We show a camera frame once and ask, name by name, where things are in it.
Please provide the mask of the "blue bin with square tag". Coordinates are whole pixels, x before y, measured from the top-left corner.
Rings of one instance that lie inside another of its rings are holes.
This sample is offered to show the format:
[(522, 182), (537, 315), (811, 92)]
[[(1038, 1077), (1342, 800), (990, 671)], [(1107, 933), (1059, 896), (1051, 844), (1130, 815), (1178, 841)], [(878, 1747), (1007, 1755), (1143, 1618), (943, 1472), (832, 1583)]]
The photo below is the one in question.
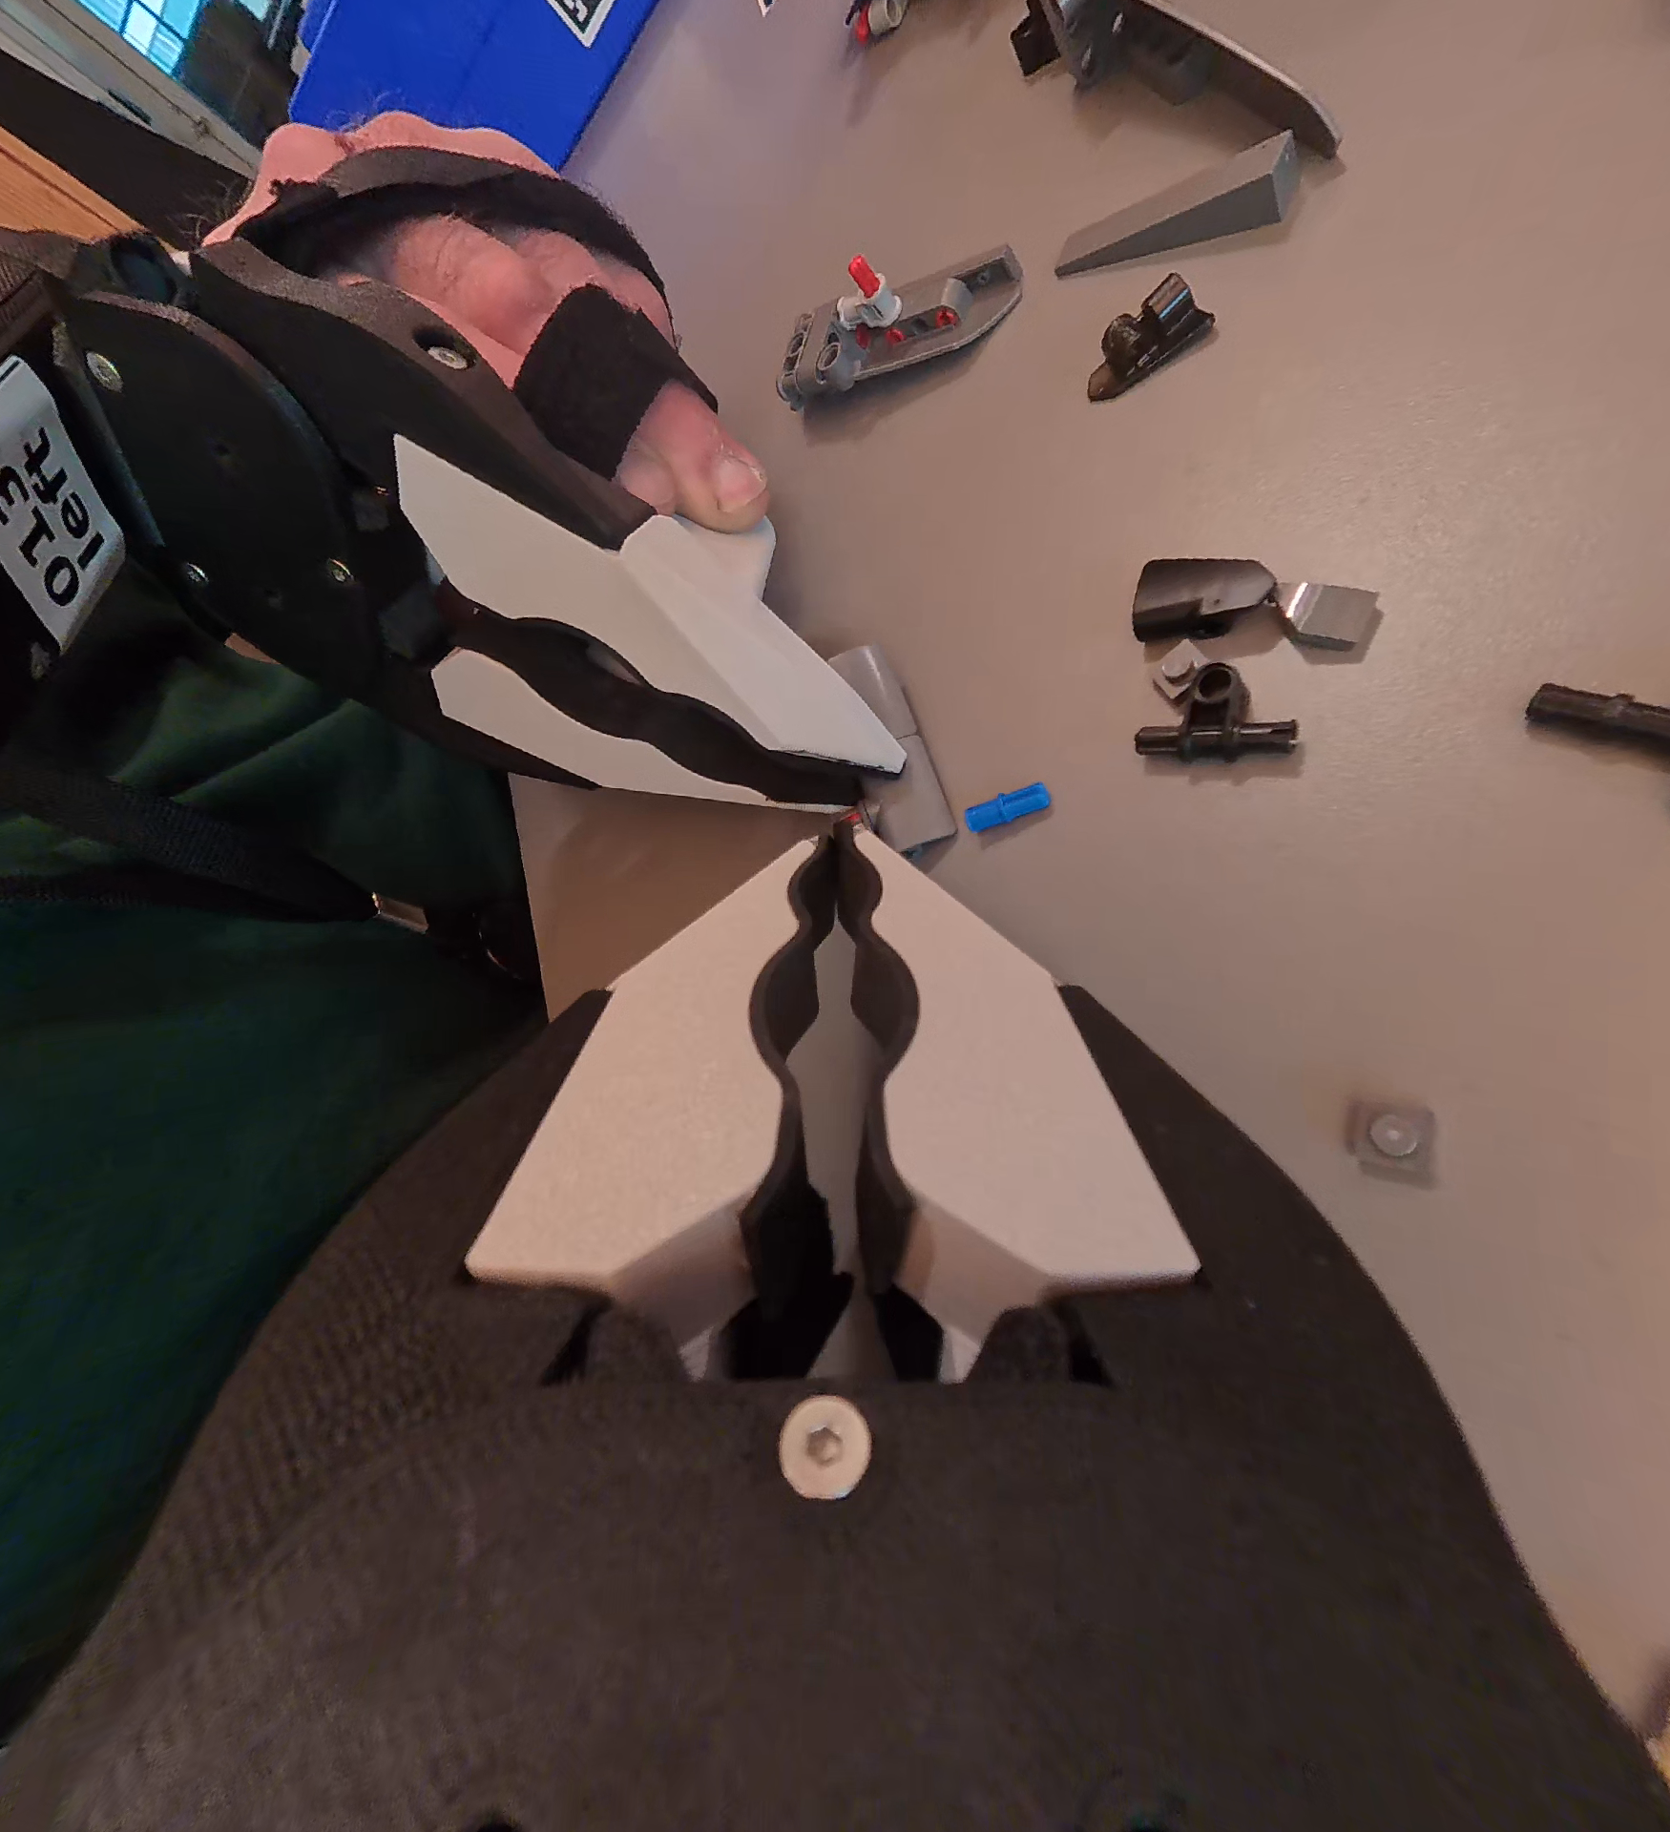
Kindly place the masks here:
[(320, 1), (289, 117), (347, 128), (383, 111), (491, 127), (549, 167), (574, 154), (655, 1)]

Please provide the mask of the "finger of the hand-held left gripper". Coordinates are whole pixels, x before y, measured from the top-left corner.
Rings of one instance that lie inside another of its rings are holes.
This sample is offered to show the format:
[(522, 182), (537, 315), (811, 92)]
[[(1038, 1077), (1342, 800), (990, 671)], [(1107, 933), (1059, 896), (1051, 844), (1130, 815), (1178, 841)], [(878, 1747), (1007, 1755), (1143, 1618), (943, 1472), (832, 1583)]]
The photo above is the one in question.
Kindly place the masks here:
[(880, 717), (762, 600), (776, 544), (647, 515), (599, 546), (408, 436), (393, 442), (399, 506), (439, 565), (451, 625), (545, 619), (589, 637), (618, 673), (705, 698), (761, 742), (897, 775)]
[(433, 667), (439, 710), (599, 790), (845, 810), (868, 765), (761, 742), (705, 698), (618, 673), (585, 635), (478, 615)]

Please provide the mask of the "tiny grey square plate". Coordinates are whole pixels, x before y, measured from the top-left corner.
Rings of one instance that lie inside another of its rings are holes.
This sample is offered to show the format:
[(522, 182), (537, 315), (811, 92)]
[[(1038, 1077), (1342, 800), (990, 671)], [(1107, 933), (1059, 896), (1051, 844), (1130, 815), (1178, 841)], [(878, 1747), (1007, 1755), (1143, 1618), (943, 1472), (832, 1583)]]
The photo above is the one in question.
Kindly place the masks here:
[(1361, 1168), (1378, 1175), (1417, 1185), (1436, 1179), (1438, 1118), (1424, 1104), (1351, 1098), (1345, 1145)]

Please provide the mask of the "grey beam sub-assembly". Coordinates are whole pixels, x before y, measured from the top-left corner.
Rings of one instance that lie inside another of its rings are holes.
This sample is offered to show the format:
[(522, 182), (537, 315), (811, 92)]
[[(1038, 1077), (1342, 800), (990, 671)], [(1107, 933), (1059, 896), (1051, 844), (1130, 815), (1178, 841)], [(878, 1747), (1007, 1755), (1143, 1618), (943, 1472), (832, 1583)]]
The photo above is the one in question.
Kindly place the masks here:
[(1024, 294), (1024, 269), (1007, 242), (901, 286), (855, 255), (847, 279), (847, 292), (801, 313), (787, 340), (778, 398), (795, 411), (961, 354)]

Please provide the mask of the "black rounded piece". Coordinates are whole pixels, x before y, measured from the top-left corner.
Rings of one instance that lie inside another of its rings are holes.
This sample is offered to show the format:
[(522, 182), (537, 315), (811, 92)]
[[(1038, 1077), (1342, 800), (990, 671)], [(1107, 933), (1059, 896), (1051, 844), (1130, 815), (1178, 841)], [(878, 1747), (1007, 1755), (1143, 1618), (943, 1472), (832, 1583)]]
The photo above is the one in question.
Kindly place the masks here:
[(1101, 334), (1101, 359), (1086, 383), (1093, 402), (1116, 400), (1188, 354), (1211, 332), (1217, 319), (1195, 302), (1180, 273), (1168, 273), (1134, 313), (1116, 315)]

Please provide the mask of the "dark grey toy piece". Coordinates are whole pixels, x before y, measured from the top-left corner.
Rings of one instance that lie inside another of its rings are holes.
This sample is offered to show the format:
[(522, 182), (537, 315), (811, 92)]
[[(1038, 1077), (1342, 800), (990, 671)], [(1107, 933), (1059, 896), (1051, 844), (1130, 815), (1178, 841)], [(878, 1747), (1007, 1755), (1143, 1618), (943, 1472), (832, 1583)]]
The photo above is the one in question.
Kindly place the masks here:
[(1378, 594), (1338, 583), (1282, 583), (1257, 560), (1165, 558), (1140, 573), (1130, 627), (1141, 642), (1217, 638), (1255, 612), (1307, 648), (1357, 650), (1382, 623)]

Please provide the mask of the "person's left hand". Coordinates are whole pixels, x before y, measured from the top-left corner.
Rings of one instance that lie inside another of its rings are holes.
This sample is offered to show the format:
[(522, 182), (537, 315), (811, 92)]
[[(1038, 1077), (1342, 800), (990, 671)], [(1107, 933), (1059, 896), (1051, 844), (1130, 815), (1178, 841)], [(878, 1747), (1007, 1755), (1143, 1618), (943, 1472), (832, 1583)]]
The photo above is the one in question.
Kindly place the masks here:
[[(283, 184), (320, 180), (343, 159), (391, 146), (432, 148), (551, 175), (526, 144), (493, 127), (447, 127), (389, 109), (332, 130), (281, 125), (264, 148), (239, 207), (206, 232), (206, 244), (233, 240), (245, 221), (274, 205)], [(324, 275), (341, 286), (389, 284), (435, 309), (514, 383), (530, 354), (549, 344), (549, 325), (568, 294), (597, 286), (641, 313), (680, 346), (664, 286), (616, 254), (593, 250), (551, 227), (482, 227), (464, 217), (405, 217), (357, 232), (351, 252), (328, 259)], [(628, 436), (612, 469), (632, 496), (659, 513), (743, 533), (772, 511), (761, 459), (722, 421), (697, 388), (666, 381)]]

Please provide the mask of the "black cross-shaped connector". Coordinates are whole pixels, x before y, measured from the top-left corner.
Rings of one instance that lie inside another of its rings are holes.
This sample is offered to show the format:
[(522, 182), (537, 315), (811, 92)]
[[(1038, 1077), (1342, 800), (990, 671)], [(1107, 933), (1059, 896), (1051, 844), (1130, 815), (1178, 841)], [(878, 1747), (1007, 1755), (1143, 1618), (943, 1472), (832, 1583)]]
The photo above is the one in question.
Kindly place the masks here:
[(1247, 756), (1286, 756), (1301, 744), (1295, 719), (1255, 719), (1242, 673), (1224, 662), (1197, 667), (1182, 696), (1178, 725), (1149, 725), (1134, 735), (1141, 756), (1178, 762), (1236, 762)]

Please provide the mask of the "grey triangular panel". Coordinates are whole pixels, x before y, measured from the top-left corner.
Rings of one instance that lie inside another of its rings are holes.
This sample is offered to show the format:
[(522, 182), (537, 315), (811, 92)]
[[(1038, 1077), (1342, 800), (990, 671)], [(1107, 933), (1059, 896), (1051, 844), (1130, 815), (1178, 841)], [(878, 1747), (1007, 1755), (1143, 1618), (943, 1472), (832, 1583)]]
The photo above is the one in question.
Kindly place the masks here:
[(1028, 1), (1009, 44), (1024, 77), (1059, 63), (1088, 92), (1126, 71), (1168, 103), (1220, 94), (1324, 159), (1344, 146), (1317, 94), (1174, 3)]

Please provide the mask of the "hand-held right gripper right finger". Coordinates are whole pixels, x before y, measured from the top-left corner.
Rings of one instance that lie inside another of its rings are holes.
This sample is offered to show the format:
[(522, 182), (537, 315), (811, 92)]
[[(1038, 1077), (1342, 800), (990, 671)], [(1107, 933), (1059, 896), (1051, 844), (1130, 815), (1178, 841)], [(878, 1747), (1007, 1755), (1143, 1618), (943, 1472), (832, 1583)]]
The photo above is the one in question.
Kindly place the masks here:
[(857, 1245), (895, 1370), (961, 1379), (1007, 1312), (1192, 1281), (1065, 985), (866, 829), (838, 839), (838, 904), (870, 1044)]

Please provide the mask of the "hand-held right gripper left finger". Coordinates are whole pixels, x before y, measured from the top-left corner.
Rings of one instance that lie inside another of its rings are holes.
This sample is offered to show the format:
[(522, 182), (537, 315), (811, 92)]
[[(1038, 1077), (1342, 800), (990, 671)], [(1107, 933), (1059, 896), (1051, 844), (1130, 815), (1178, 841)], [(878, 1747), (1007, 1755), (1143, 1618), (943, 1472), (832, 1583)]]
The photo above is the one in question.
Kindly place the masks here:
[(466, 1256), (474, 1279), (589, 1291), (803, 1377), (843, 1314), (791, 1056), (820, 1016), (838, 848), (789, 848), (618, 981)]

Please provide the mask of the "grey panel with black connector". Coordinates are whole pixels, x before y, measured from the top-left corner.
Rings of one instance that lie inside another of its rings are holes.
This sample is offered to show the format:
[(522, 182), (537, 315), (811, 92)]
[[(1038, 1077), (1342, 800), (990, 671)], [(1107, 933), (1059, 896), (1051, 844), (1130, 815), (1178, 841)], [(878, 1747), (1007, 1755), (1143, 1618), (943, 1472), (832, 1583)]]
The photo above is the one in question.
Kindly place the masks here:
[(909, 692), (878, 644), (830, 658), (830, 667), (863, 698), (905, 750), (897, 775), (868, 777), (861, 802), (870, 829), (913, 862), (957, 837), (957, 819), (920, 731)]

